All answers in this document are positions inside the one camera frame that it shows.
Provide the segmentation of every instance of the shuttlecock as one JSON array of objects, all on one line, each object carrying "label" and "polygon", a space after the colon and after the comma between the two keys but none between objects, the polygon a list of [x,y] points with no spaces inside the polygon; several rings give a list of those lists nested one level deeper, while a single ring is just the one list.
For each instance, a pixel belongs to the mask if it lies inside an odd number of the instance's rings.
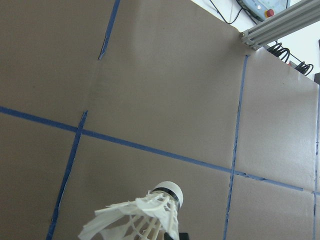
[{"label": "shuttlecock", "polygon": [[177,184],[161,182],[145,197],[96,210],[96,217],[83,226],[78,237],[90,240],[100,233],[103,240],[163,240],[168,233],[179,240],[177,215],[183,200]]}]

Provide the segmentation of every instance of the electrical box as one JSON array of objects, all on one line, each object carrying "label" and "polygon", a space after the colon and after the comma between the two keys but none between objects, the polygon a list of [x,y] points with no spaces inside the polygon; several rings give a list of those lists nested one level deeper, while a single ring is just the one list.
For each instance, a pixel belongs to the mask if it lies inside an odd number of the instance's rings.
[{"label": "electrical box", "polygon": [[290,0],[237,0],[251,15],[264,21],[290,6]]}]

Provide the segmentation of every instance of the badminton shuttlecock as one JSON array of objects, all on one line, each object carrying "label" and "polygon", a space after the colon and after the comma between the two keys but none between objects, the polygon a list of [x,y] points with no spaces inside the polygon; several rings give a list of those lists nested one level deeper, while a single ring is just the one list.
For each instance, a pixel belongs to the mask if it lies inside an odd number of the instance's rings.
[{"label": "badminton shuttlecock", "polygon": [[179,240],[177,215],[183,199],[178,185],[161,182],[145,197],[96,210],[96,217],[83,226],[78,237],[90,240],[100,233],[103,240],[163,240],[168,233]]}]

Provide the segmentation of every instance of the red emergency stop button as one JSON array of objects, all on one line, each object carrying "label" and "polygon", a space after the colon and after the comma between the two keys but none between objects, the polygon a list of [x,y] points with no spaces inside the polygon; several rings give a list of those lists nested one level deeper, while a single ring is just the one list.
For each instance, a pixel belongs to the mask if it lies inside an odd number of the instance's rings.
[{"label": "red emergency stop button", "polygon": [[269,9],[269,10],[266,10],[266,11],[264,12],[264,15],[265,15],[266,18],[270,18],[270,17],[272,17],[273,15],[275,15],[275,12],[274,12],[272,9]]}]

